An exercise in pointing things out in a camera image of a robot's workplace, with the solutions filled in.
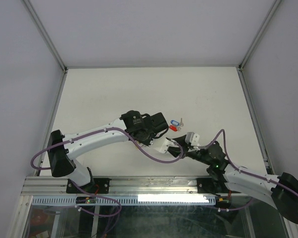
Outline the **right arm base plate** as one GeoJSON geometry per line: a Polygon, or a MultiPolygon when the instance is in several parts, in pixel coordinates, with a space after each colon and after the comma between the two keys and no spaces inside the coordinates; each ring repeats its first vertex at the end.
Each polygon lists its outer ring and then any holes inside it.
{"type": "Polygon", "coordinates": [[[228,193],[228,189],[222,183],[213,181],[209,177],[197,178],[196,182],[197,182],[198,193],[209,193],[216,196],[219,196],[220,194],[228,193]]]}

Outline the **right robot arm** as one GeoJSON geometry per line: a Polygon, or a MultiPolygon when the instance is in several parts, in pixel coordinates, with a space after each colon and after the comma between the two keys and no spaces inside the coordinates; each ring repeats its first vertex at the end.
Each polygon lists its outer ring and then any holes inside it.
{"type": "Polygon", "coordinates": [[[206,146],[194,142],[194,134],[175,138],[167,151],[173,157],[191,158],[207,165],[214,190],[244,193],[275,208],[284,218],[298,225],[298,180],[289,173],[259,174],[234,164],[226,146],[213,140],[206,146]]]}

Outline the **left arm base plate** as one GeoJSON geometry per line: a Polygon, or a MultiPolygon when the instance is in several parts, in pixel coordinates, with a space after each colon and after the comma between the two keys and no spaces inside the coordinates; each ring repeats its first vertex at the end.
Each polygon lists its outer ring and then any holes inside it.
{"type": "MultiPolygon", "coordinates": [[[[96,178],[94,177],[94,182],[91,182],[87,185],[81,186],[80,188],[87,193],[92,194],[108,194],[110,187],[110,178],[96,178]]],[[[74,194],[74,193],[82,193],[69,179],[67,183],[66,193],[74,194]]]]}

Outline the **blue key tag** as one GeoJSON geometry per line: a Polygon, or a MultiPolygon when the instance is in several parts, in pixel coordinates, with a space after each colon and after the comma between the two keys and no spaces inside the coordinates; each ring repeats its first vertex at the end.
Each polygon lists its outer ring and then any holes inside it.
{"type": "Polygon", "coordinates": [[[175,120],[171,120],[170,123],[172,125],[175,125],[175,126],[178,126],[179,125],[179,122],[175,121],[175,120]]]}

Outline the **red key tag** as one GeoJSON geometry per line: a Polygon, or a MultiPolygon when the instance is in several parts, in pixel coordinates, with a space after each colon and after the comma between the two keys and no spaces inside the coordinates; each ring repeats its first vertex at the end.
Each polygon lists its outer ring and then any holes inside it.
{"type": "Polygon", "coordinates": [[[169,128],[173,131],[178,131],[177,127],[176,126],[173,126],[173,125],[170,125],[169,128]]]}

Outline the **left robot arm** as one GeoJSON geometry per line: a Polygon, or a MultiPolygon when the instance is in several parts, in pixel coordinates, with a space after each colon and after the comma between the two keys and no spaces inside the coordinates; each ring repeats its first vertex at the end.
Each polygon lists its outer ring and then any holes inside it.
{"type": "Polygon", "coordinates": [[[161,112],[151,116],[131,110],[96,129],[66,135],[59,129],[55,130],[50,134],[48,146],[63,144],[47,152],[51,174],[55,178],[71,179],[82,192],[90,192],[94,187],[91,170],[84,167],[77,157],[118,142],[135,141],[150,146],[153,140],[162,137],[168,129],[168,123],[161,112]]]}

